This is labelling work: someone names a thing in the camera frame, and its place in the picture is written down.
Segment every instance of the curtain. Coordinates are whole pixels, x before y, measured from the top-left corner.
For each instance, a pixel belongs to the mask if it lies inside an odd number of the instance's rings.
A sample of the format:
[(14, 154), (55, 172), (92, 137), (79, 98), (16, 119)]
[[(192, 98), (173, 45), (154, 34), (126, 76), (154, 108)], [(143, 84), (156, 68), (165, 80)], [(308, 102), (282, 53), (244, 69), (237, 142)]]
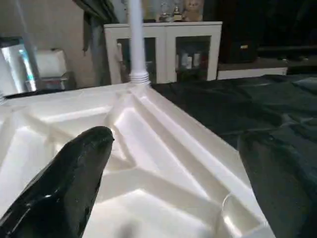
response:
[(73, 0), (84, 10), (84, 53), (91, 48), (97, 86), (110, 85), (104, 24), (118, 23), (110, 0)]

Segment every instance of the white plastic panel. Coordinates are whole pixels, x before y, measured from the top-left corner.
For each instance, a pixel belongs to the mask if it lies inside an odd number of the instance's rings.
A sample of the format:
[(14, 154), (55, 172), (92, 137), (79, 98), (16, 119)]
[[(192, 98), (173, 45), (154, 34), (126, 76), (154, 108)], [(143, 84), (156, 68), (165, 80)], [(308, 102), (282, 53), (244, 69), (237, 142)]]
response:
[(0, 107), (0, 216), (81, 132), (115, 138), (85, 238), (273, 237), (238, 153), (148, 87), (9, 100)]

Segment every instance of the white cabinet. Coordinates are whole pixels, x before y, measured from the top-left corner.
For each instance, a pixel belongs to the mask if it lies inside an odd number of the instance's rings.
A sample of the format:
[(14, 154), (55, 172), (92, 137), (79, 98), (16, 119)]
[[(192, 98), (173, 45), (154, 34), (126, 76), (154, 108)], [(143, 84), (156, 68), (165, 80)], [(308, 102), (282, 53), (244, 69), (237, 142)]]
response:
[[(128, 24), (105, 25), (112, 84), (130, 70)], [(221, 22), (146, 23), (146, 63), (153, 83), (216, 79)]]

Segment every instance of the white pole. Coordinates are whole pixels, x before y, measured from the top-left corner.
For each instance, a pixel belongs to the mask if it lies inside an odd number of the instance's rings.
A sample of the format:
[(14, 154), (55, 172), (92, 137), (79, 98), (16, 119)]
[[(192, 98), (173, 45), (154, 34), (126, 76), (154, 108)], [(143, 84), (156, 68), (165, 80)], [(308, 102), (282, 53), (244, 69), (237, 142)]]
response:
[(149, 73), (145, 65), (141, 0), (129, 0), (129, 12), (131, 30), (130, 55), (132, 65), (130, 79), (131, 82), (135, 84), (149, 84)]

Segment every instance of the cabinet frame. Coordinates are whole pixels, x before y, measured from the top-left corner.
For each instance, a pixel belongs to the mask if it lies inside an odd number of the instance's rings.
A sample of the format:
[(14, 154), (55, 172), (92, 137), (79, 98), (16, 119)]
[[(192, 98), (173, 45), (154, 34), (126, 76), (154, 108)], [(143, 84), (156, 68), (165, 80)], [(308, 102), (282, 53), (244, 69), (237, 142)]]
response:
[[(210, 36), (207, 81), (217, 77), (222, 22), (145, 23), (144, 38), (156, 40), (156, 83), (176, 82), (176, 38)], [(122, 83), (118, 60), (117, 40), (130, 39), (128, 24), (105, 25), (106, 47), (111, 83)]]

